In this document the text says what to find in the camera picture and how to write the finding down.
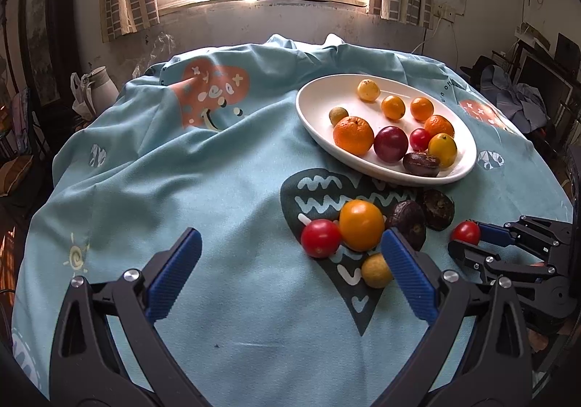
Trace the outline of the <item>dark brown passion fruit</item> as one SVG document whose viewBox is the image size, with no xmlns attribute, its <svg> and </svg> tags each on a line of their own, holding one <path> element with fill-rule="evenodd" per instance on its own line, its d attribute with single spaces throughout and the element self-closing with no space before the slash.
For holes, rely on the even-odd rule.
<svg viewBox="0 0 581 407">
<path fill-rule="evenodd" d="M 423 152 L 409 152 L 403 158 L 405 170 L 419 177 L 436 177 L 440 171 L 440 160 Z"/>
</svg>

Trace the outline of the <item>yellow orange large fruit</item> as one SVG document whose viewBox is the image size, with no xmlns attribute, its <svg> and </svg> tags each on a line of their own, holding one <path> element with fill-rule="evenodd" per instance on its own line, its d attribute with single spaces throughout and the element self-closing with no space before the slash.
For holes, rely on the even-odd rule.
<svg viewBox="0 0 581 407">
<path fill-rule="evenodd" d="M 447 169 L 454 164 L 458 149 L 451 135 L 439 133 L 429 141 L 427 153 L 439 160 L 441 169 Z"/>
</svg>

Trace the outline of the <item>dark passion fruit right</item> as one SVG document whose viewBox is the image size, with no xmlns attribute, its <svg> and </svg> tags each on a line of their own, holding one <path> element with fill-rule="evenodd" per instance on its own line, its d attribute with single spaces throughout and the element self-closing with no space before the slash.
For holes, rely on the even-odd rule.
<svg viewBox="0 0 581 407">
<path fill-rule="evenodd" d="M 455 204 L 445 193 L 434 188 L 421 190 L 417 195 L 417 203 L 422 209 L 427 228 L 443 231 L 452 224 Z"/>
</svg>

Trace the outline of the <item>orange tomato upper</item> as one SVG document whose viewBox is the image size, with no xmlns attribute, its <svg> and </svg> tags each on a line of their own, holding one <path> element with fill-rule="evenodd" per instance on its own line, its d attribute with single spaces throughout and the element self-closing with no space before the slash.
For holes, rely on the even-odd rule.
<svg viewBox="0 0 581 407">
<path fill-rule="evenodd" d="M 340 211 L 339 229 L 344 244 L 352 251 L 363 253 L 373 250 L 385 229 L 383 214 L 373 203 L 351 200 Z"/>
</svg>

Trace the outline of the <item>blue clothes pile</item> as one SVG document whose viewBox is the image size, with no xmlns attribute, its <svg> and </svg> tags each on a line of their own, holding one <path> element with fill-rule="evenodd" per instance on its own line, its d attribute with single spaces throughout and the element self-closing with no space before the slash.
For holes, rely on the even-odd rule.
<svg viewBox="0 0 581 407">
<path fill-rule="evenodd" d="M 480 93 L 523 135 L 548 125 L 549 116 L 538 88 L 526 84 L 513 85 L 497 65 L 484 68 L 480 76 Z"/>
</svg>

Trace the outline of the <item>small red cherry tomato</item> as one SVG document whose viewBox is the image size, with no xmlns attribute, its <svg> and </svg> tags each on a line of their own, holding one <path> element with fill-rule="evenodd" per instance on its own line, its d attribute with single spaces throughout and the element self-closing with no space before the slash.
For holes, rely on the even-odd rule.
<svg viewBox="0 0 581 407">
<path fill-rule="evenodd" d="M 410 147 L 415 152 L 425 152 L 428 149 L 429 142 L 432 138 L 430 132 L 426 129 L 418 128 L 413 130 L 409 135 Z"/>
</svg>

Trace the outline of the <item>black monitor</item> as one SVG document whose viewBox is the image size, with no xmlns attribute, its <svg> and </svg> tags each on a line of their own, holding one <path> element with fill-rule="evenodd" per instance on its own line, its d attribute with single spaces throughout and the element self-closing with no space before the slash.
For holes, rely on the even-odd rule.
<svg viewBox="0 0 581 407">
<path fill-rule="evenodd" d="M 511 82 L 538 89 L 545 110 L 553 122 L 567 112 L 573 117 L 580 112 L 580 82 L 556 63 L 545 51 L 519 39 L 515 46 Z"/>
</svg>

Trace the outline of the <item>orange mandarin plate right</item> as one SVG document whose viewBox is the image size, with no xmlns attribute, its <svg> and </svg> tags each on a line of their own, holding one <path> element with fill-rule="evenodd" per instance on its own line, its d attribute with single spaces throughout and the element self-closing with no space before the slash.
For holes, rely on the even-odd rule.
<svg viewBox="0 0 581 407">
<path fill-rule="evenodd" d="M 441 115 L 432 114 L 426 119 L 423 127 L 432 137 L 438 134 L 450 135 L 452 138 L 455 137 L 455 130 L 453 125 L 447 118 Z"/>
</svg>

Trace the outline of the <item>dark red plum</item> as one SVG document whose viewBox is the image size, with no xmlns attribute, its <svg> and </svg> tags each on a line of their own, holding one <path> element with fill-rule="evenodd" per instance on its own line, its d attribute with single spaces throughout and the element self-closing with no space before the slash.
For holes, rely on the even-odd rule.
<svg viewBox="0 0 581 407">
<path fill-rule="evenodd" d="M 397 163 L 408 152 L 409 141 L 406 133 L 399 127 L 387 126 L 381 129 L 373 142 L 377 157 L 388 163 Z"/>
</svg>

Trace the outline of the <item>red tomato left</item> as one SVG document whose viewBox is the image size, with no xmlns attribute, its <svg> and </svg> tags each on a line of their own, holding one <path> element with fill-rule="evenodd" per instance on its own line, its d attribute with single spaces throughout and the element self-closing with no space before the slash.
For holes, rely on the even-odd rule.
<svg viewBox="0 0 581 407">
<path fill-rule="evenodd" d="M 316 219 L 302 230 L 300 243 L 303 250 L 315 259 L 331 257 L 343 241 L 336 223 L 327 219 Z"/>
</svg>

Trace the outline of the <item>light blue patterned tablecloth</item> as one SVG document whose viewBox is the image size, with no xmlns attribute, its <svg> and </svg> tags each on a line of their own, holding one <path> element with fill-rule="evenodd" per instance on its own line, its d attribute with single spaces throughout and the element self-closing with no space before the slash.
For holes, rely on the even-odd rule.
<svg viewBox="0 0 581 407">
<path fill-rule="evenodd" d="M 48 389 L 57 316 L 72 278 L 118 278 L 193 227 L 203 253 L 157 330 L 216 406 L 368 406 L 426 324 L 396 284 L 375 291 L 363 257 L 313 260 L 303 226 L 353 199 L 387 209 L 415 195 L 350 170 L 304 129 L 296 92 L 329 75 L 389 78 L 453 110 L 478 150 L 447 186 L 457 220 L 569 220 L 571 203 L 514 128 L 476 120 L 487 102 L 437 61 L 275 35 L 152 66 L 54 159 L 54 190 L 32 217 L 13 312 L 14 356 Z"/>
</svg>

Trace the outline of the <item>bumpy mandarin on plate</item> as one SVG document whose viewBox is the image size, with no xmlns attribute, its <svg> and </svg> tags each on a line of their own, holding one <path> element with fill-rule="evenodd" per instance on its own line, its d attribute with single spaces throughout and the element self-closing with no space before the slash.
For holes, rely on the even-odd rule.
<svg viewBox="0 0 581 407">
<path fill-rule="evenodd" d="M 336 123 L 333 129 L 336 146 L 356 156 L 364 156 L 374 142 L 374 132 L 363 118 L 347 116 Z"/>
</svg>

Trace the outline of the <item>white oval plate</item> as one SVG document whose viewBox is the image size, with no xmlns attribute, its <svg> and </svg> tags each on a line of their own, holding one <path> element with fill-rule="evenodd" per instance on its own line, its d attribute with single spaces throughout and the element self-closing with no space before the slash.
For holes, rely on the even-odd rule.
<svg viewBox="0 0 581 407">
<path fill-rule="evenodd" d="M 299 89 L 296 95 L 296 112 L 303 127 L 318 146 L 362 174 L 403 186 L 443 186 L 458 182 L 469 175 L 476 165 L 477 144 L 469 128 L 452 109 L 442 100 L 417 88 L 375 76 L 370 79 L 378 84 L 380 95 L 375 102 L 364 102 L 357 96 L 357 86 L 366 78 L 366 75 L 360 74 L 331 75 L 317 78 Z M 440 171 L 436 177 L 414 176 L 401 163 L 388 164 L 382 161 L 373 150 L 358 157 L 336 146 L 329 119 L 329 112 L 333 108 L 343 107 L 350 114 L 363 118 L 377 133 L 392 124 L 380 107 L 383 98 L 389 95 L 400 97 L 406 106 L 417 97 L 425 97 L 433 104 L 434 112 L 452 124 L 458 153 L 454 163 Z"/>
</svg>

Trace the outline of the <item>white plastic bag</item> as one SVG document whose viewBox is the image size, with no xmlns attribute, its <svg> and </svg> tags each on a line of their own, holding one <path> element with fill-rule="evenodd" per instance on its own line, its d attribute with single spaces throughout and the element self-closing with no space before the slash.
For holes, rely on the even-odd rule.
<svg viewBox="0 0 581 407">
<path fill-rule="evenodd" d="M 88 75 L 79 77 L 72 73 L 70 77 L 70 88 L 74 95 L 73 110 L 84 120 L 90 122 L 96 118 L 96 112 L 89 99 L 90 81 Z"/>
</svg>

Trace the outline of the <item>white kettle jug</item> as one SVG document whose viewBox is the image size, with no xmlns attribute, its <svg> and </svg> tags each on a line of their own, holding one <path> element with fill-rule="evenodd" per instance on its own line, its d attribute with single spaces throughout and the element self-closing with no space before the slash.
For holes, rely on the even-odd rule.
<svg viewBox="0 0 581 407">
<path fill-rule="evenodd" d="M 92 70 L 90 75 L 88 75 L 86 92 L 96 117 L 112 106 L 119 94 L 116 85 L 112 82 L 104 66 Z"/>
</svg>

